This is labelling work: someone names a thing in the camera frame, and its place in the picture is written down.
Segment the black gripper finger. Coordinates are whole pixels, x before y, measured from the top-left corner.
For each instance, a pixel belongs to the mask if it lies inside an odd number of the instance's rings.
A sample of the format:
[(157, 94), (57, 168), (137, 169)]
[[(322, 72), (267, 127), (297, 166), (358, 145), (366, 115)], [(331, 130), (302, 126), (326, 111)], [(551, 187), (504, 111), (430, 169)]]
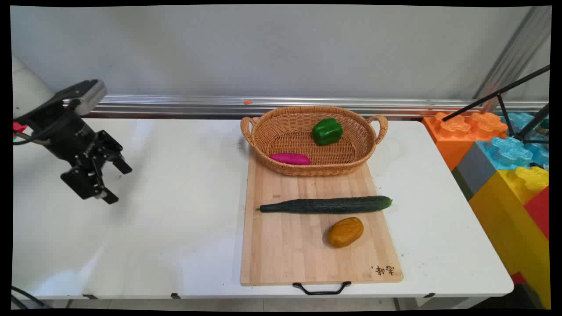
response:
[(103, 166), (103, 163), (97, 162), (92, 162), (89, 166), (76, 165), (61, 174), (61, 180), (83, 200), (96, 198), (107, 204), (114, 204), (119, 198), (105, 186)]
[(97, 142), (99, 144), (98, 152), (104, 156), (106, 161), (112, 162), (122, 174), (132, 172), (132, 168), (121, 154), (123, 147), (109, 133), (105, 131), (98, 132)]

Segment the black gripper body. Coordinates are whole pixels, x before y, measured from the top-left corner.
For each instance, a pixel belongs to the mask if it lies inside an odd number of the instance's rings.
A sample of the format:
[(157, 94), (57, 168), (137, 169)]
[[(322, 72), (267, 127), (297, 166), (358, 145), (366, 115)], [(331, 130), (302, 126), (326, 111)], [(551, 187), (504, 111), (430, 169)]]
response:
[(106, 162), (115, 162), (114, 140), (104, 130), (92, 129), (62, 103), (32, 110), (27, 124), (37, 140), (48, 143), (49, 152), (70, 164), (70, 172), (96, 172)]

